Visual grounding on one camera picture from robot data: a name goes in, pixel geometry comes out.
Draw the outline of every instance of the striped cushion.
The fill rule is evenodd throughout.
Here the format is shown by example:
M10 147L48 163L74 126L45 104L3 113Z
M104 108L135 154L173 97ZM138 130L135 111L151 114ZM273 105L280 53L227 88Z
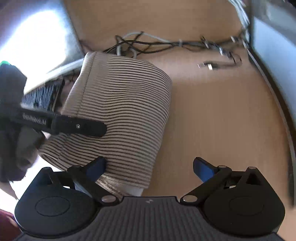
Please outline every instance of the striped cushion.
M107 169L99 185L113 193L120 192L118 185L147 188L168 120L171 85L147 61L89 52L62 114L103 121L107 133L51 136L39 154L61 170L104 156Z

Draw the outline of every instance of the wooden floor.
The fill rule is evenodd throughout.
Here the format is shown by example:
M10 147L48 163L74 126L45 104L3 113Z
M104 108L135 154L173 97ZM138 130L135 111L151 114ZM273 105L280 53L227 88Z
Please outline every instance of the wooden floor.
M204 35L219 40L240 30L227 0L66 0L80 40L92 50L115 44L114 35L145 31L170 40L195 40ZM158 153L150 187L144 195L183 196L201 181L192 162L200 156L233 170L256 166L286 207L279 235L295 240L296 211L289 204L288 144L279 110L244 49L243 65L227 70L199 69L218 53L174 49L142 55L173 81L170 117Z

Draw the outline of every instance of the circular pad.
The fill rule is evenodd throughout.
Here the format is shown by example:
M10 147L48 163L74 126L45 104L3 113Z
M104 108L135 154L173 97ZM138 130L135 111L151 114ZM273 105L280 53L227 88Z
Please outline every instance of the circular pad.
M15 208L23 231L39 237L69 235L91 222L96 212L93 199L83 192L47 185L24 193Z
M275 193L260 185L245 184L210 195L205 201L204 213L222 232L254 237L277 229L285 209Z

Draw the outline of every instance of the metal rivet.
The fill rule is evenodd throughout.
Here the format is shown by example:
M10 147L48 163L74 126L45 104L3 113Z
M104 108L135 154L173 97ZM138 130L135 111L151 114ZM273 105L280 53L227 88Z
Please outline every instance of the metal rivet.
M193 196L193 195L187 195L187 196L183 197L183 201L185 201L185 202L196 202L197 197Z
M106 195L102 197L103 202L115 202L116 197L112 195Z

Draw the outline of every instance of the cable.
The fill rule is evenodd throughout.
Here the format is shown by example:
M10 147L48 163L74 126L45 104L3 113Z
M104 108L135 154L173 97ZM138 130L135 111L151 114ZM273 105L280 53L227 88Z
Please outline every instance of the cable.
M125 40L124 39L124 37L132 36L132 35L136 35L136 37L133 40ZM139 41L138 38L142 35L146 35L146 36L155 38L158 41L155 41L155 42ZM133 32L133 33L126 34L124 37L116 35L115 40L116 40L117 44L104 50L104 52L105 53L110 53L110 52L114 53L114 50L116 50L116 54L119 56L120 55L127 56L130 53L132 53L133 58L136 58L140 54L158 53L158 52L172 49L175 47L182 47L182 48L185 48L185 49L192 51L192 52L199 52L202 50L218 51L221 55L226 56L228 59L231 59L233 61L232 64L227 63L227 62L206 61L206 62L203 62L202 64L198 65L199 68L203 67L203 66L208 66L210 70L213 70L213 69L221 69L221 68L229 68L229 67L239 66L242 64L242 60L239 55L222 47L222 45L226 45L226 44L236 44L236 46L237 46L237 43L241 43L240 38L238 38L238 37L231 36L231 38L223 40L223 41L219 41L219 42L212 42L212 41L205 39L204 37L202 37L200 41L183 41L180 39L179 41L176 41L176 42L170 42L166 39L162 39L158 36L154 36L151 34L146 34L144 32ZM125 51L122 51L121 45L124 45L124 44L127 44L128 47ZM134 44L147 45L147 47L145 47L144 49L139 49L139 48L135 47ZM148 51L148 49L150 49L152 46L164 46L164 47L157 49L157 50Z
M70 80L70 82L72 82L72 81L73 81L73 79L74 79L74 76L75 76L75 71L73 70L73 76L72 76L72 79Z
M244 47L247 47L247 44L250 41L250 35L248 31L250 20L245 11L246 5L243 2L243 0L228 0L228 2L230 2L234 6L235 10L237 11L237 15L243 26L243 33L242 33L243 45Z
M137 35L134 40L137 40L141 35L145 35L145 36L149 36L149 37L151 37L153 39L157 39L160 42L166 42L166 43L169 42L169 40L166 40L166 39L163 39L163 38L160 38L158 36L151 35L151 34L147 34L147 33L144 33L144 32L132 32L132 33L128 33L128 34L124 35L122 38L123 39L126 39L127 37L132 36L132 35ZM118 56L121 55L120 54L121 53L121 46L120 45L116 48L116 53L117 53Z

